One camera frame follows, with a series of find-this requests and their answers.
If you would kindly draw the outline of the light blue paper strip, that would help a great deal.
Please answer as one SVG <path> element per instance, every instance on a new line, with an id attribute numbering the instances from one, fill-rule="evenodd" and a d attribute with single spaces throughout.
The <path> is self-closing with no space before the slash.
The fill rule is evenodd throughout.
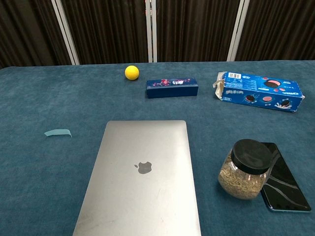
<path id="1" fill-rule="evenodd" d="M 46 137 L 57 136 L 57 135 L 69 135 L 70 137 L 72 137 L 72 134 L 69 129 L 53 129 L 53 130 L 44 132 L 44 135 Z"/>

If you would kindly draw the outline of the silver closed laptop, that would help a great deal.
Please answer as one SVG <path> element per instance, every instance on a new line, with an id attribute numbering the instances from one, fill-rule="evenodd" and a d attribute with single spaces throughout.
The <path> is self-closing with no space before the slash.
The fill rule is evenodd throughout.
<path id="1" fill-rule="evenodd" d="M 201 236 L 185 121 L 107 123 L 73 236 Z"/>

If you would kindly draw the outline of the dark blue long box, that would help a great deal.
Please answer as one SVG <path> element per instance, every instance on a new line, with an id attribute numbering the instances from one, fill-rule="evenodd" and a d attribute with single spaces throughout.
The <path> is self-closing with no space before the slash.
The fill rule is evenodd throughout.
<path id="1" fill-rule="evenodd" d="M 194 78 L 172 78 L 146 82 L 148 98 L 197 96 L 198 88 L 198 83 Z"/>

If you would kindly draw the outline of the yellow ball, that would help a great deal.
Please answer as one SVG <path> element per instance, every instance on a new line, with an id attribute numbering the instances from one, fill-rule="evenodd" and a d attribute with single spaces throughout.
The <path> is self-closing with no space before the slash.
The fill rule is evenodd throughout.
<path id="1" fill-rule="evenodd" d="M 128 80 L 136 80 L 139 77 L 139 69 L 134 65 L 129 65 L 125 69 L 125 77 Z"/>

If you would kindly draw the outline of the dark pleated screen panel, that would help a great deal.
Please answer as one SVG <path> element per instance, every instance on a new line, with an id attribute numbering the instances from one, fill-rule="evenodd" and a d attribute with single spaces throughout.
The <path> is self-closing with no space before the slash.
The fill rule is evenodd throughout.
<path id="1" fill-rule="evenodd" d="M 315 60 L 315 0 L 249 0 L 235 60 Z"/>
<path id="2" fill-rule="evenodd" d="M 0 68 L 79 63 L 62 0 L 0 0 Z"/>
<path id="3" fill-rule="evenodd" d="M 80 64 L 148 62 L 145 0 L 61 0 Z"/>
<path id="4" fill-rule="evenodd" d="M 150 0 L 154 62 L 228 61 L 245 0 Z"/>

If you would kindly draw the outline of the grain jar with black lid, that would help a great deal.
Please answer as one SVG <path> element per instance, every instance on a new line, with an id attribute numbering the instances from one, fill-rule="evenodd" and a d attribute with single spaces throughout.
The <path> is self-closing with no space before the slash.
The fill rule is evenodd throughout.
<path id="1" fill-rule="evenodd" d="M 252 139 L 238 140 L 220 169 L 219 184 L 235 198 L 252 200 L 267 181 L 273 159 L 265 144 Z"/>

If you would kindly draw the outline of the blue Oreo cookie box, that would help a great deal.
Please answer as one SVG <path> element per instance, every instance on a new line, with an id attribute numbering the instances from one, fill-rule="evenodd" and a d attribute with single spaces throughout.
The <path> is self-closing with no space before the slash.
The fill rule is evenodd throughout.
<path id="1" fill-rule="evenodd" d="M 213 83 L 223 102 L 295 113 L 305 98 L 296 81 L 237 72 L 220 72 Z"/>

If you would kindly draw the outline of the blue felt table cloth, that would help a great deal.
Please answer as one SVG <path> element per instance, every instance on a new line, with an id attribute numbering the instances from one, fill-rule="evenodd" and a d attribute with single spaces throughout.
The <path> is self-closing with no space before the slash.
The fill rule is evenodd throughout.
<path id="1" fill-rule="evenodd" d="M 186 121 L 202 236 L 315 236 L 315 60 L 140 63 L 0 69 L 0 236 L 70 236 L 106 123 Z M 305 99 L 295 113 L 221 102 L 221 71 L 296 81 Z M 194 78 L 197 96 L 148 98 L 148 80 Z M 44 132 L 69 129 L 69 135 Z M 277 144 L 311 205 L 277 213 L 261 197 L 241 201 L 217 181 L 233 144 Z"/>

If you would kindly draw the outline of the black smartphone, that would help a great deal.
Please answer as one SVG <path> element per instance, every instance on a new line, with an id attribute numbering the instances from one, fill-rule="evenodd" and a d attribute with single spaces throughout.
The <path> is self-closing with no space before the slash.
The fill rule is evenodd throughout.
<path id="1" fill-rule="evenodd" d="M 264 143 L 273 155 L 272 169 L 261 195 L 270 211 L 311 212 L 302 190 L 275 143 Z"/>

